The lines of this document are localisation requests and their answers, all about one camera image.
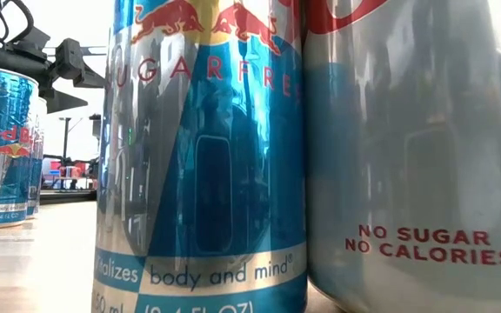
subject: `aluminum can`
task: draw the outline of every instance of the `aluminum can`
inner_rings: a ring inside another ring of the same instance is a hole
[[[501,312],[501,0],[307,24],[311,281],[353,313]]]
[[[29,112],[37,82],[0,70],[0,227],[26,218],[30,174]]]
[[[116,1],[92,312],[303,312],[297,2]]]
[[[30,184],[28,190],[28,208],[26,218],[35,218],[40,210],[40,191],[42,188],[43,162],[43,119],[47,114],[47,102],[38,98],[35,106],[34,123],[30,151]]]

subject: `energy drink can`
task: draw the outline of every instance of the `energy drink can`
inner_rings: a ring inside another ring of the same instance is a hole
[[[37,99],[37,82],[0,70],[0,227],[26,218],[30,174],[28,117]]]
[[[46,101],[38,98],[35,106],[32,150],[30,151],[30,185],[28,191],[28,209],[26,218],[35,218],[40,209],[40,189],[42,188],[43,162],[43,119],[47,114]]]
[[[92,312],[303,312],[297,2],[116,1]]]
[[[346,311],[501,311],[501,0],[308,1],[311,281]]]

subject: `wooden table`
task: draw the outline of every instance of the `wooden table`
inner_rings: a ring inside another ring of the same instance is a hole
[[[0,229],[0,313],[90,313],[96,203],[40,211],[37,220]],[[309,288],[307,313],[338,312]]]

